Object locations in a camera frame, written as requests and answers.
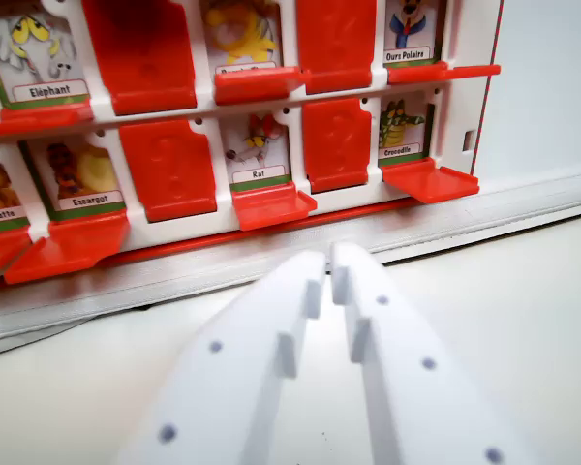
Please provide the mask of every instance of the rat card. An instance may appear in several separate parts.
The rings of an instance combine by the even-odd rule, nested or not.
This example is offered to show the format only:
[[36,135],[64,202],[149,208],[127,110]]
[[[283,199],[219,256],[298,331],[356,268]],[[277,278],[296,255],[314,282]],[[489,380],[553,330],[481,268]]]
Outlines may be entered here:
[[7,109],[83,102],[88,88],[69,23],[40,4],[0,6],[0,101]]
[[291,181],[287,127],[271,113],[220,121],[230,188],[242,192]]
[[432,64],[441,58],[444,0],[386,0],[383,64]]
[[282,66],[279,9],[267,0],[203,0],[211,76]]
[[379,166],[428,156],[433,107],[422,91],[382,98],[379,124]]

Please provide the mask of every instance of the board hole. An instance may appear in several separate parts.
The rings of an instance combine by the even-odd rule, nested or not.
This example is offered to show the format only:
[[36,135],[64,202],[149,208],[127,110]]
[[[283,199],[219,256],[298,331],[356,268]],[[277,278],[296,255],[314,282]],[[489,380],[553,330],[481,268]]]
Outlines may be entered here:
[[424,360],[422,360],[422,366],[427,370],[434,370],[435,368],[437,368],[437,363],[433,359],[427,357]]
[[477,134],[476,130],[467,131],[465,133],[465,139],[463,140],[463,151],[467,152],[469,150],[474,150],[474,143],[475,143],[475,135]]
[[167,444],[176,437],[176,428],[171,424],[165,424],[159,432],[159,441]]
[[486,459],[490,463],[502,463],[504,462],[504,456],[499,449],[491,448],[486,450]]
[[220,341],[213,341],[211,344],[209,344],[209,351],[211,351],[213,354],[217,354],[222,350],[223,347],[224,344],[222,344]]

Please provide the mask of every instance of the open red flap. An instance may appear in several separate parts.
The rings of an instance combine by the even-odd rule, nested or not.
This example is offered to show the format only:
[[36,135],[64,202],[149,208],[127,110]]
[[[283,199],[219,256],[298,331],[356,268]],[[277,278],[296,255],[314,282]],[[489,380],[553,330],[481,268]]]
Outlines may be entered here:
[[92,121],[92,119],[93,111],[88,101],[31,109],[2,108],[0,110],[0,136],[73,126],[77,123]]
[[0,232],[0,270],[29,246],[28,227]]
[[303,84],[298,67],[265,68],[215,75],[218,105],[286,99]]
[[125,210],[49,224],[49,237],[35,242],[4,277],[21,283],[87,269],[116,254],[129,230]]
[[233,192],[232,203],[242,231],[301,220],[317,209],[317,201],[297,191],[293,182]]
[[383,181],[424,203],[451,201],[480,190],[477,177],[435,167],[432,158],[382,167]]
[[461,66],[450,70],[446,62],[439,61],[434,65],[427,66],[389,68],[387,70],[387,83],[439,82],[452,79],[493,76],[498,75],[501,71],[502,67],[500,65]]

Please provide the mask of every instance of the white plastic frame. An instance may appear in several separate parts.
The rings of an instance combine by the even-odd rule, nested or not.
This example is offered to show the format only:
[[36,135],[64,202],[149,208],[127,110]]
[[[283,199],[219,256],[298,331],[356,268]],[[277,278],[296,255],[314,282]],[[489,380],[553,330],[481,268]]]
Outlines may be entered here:
[[[368,252],[338,243],[332,259],[374,465],[539,463]],[[324,265],[321,253],[292,257],[205,325],[114,464],[269,463],[282,381],[301,376]]]
[[[132,250],[199,236],[223,233],[238,229],[234,214],[228,176],[224,166],[224,151],[219,135],[217,118],[233,113],[251,111],[272,111],[276,119],[289,127],[290,170],[292,180],[298,190],[311,195],[318,208],[311,215],[368,205],[378,202],[396,200],[405,195],[382,182],[382,172],[378,167],[378,129],[380,117],[380,100],[389,94],[407,93],[417,89],[426,92],[428,102],[436,106],[433,133],[431,137],[430,156],[438,166],[445,166],[462,172],[470,172],[474,157],[474,148],[463,151],[463,141],[468,131],[477,131],[484,94],[486,78],[475,77],[454,80],[445,83],[422,83],[390,86],[387,84],[387,69],[382,65],[383,33],[385,27],[385,0],[377,0],[376,38],[374,59],[371,66],[373,81],[369,87],[337,92],[307,95],[305,86],[291,92],[286,100],[259,102],[253,104],[219,107],[214,100],[214,86],[210,78],[204,31],[197,0],[175,0],[185,8],[186,20],[191,39],[192,56],[195,67],[195,89],[198,99],[196,108],[185,108],[155,113],[116,116],[111,106],[111,99],[99,72],[94,48],[81,6],[80,0],[42,0],[44,8],[50,13],[66,18],[71,26],[78,52],[78,59],[91,95],[91,107],[95,115],[93,124],[65,128],[48,132],[52,134],[85,132],[94,135],[103,128],[104,138],[96,138],[96,145],[108,150],[116,170],[121,190],[128,208],[131,229],[123,250]],[[294,0],[280,1],[282,20],[283,59],[285,66],[298,65],[296,37],[296,6]],[[442,60],[450,68],[457,66],[485,65],[490,62],[495,41],[496,25],[500,9],[500,0],[449,0],[445,13],[443,33]],[[314,101],[337,98],[368,99],[361,104],[362,109],[372,114],[372,135],[368,182],[362,186],[339,189],[319,194],[311,194],[310,183],[306,177],[303,160],[303,139],[301,132],[301,106]],[[288,108],[288,114],[282,109]],[[209,138],[212,166],[216,180],[217,211],[192,217],[178,218],[164,222],[149,223],[133,184],[131,174],[118,137],[121,124],[159,120],[168,118],[188,118],[192,129],[206,134]],[[202,124],[195,124],[197,118]],[[0,138],[15,147],[15,140],[23,135],[12,135]],[[15,162],[9,162],[13,168],[9,175],[13,180],[19,178]],[[38,195],[22,195],[22,203],[31,222],[31,236],[45,235],[47,216]]]

